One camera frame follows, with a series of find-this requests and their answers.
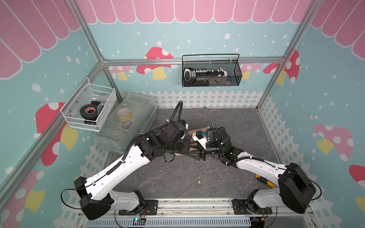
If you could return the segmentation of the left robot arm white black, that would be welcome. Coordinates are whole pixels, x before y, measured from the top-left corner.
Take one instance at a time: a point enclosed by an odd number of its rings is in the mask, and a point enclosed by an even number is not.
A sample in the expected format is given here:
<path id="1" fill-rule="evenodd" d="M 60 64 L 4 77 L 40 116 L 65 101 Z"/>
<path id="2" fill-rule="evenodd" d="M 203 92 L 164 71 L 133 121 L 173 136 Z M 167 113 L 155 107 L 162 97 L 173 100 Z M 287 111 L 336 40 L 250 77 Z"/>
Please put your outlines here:
<path id="1" fill-rule="evenodd" d="M 114 188 L 126 177 L 157 157 L 166 154 L 186 153 L 189 134 L 181 113 L 183 101 L 179 101 L 167 122 L 145 134 L 136 136 L 127 146 L 122 157 L 99 173 L 79 177 L 74 190 L 80 197 L 80 207 L 88 220 L 95 220 L 109 211 L 128 211 L 141 214 L 146 202 L 140 191 L 117 192 Z"/>

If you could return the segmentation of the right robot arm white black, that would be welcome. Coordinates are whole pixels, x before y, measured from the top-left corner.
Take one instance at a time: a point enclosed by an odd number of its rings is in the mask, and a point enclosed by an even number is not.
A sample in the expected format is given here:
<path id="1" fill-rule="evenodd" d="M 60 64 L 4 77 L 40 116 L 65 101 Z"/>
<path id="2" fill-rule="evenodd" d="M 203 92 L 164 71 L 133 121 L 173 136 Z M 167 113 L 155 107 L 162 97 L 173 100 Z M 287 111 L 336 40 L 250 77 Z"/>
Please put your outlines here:
<path id="1" fill-rule="evenodd" d="M 255 189 L 244 200 L 246 211 L 258 214 L 271 207 L 287 207 L 303 214 L 315 200 L 318 185 L 296 163 L 279 164 L 253 156 L 232 145 L 224 127 L 197 131 L 192 135 L 198 145 L 199 157 L 215 154 L 226 166 L 249 171 L 274 186 L 267 190 Z"/>

